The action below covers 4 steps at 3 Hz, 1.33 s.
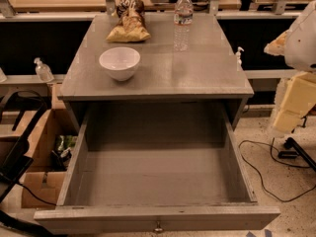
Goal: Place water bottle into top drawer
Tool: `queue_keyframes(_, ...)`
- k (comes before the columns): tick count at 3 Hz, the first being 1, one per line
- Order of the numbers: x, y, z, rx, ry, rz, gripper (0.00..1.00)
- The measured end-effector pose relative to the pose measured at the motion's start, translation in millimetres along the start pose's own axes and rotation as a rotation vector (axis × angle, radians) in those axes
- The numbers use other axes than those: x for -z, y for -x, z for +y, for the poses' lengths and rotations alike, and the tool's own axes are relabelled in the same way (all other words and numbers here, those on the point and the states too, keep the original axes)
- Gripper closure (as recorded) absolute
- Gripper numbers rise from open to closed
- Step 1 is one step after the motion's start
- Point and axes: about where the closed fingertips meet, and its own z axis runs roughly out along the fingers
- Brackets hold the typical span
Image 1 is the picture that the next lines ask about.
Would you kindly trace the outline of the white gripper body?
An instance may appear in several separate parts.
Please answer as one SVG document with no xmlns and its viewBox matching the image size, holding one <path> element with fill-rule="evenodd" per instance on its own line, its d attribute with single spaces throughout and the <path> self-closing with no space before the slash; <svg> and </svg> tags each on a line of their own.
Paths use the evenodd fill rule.
<svg viewBox="0 0 316 237">
<path fill-rule="evenodd" d="M 316 71 L 316 1 L 310 2 L 289 27 L 285 63 L 300 71 Z"/>
</svg>

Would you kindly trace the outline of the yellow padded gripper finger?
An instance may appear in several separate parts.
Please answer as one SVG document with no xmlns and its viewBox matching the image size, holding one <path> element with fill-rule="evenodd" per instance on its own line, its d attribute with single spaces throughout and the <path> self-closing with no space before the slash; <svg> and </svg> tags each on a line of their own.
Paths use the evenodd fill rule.
<svg viewBox="0 0 316 237">
<path fill-rule="evenodd" d="M 286 36 L 287 36 L 287 31 L 284 31 L 276 39 L 268 43 L 264 48 L 264 53 L 273 55 L 273 56 L 284 55 Z"/>
<path fill-rule="evenodd" d="M 273 130 L 291 133 L 316 106 L 316 74 L 301 72 L 290 78 L 280 105 L 276 110 Z"/>
</svg>

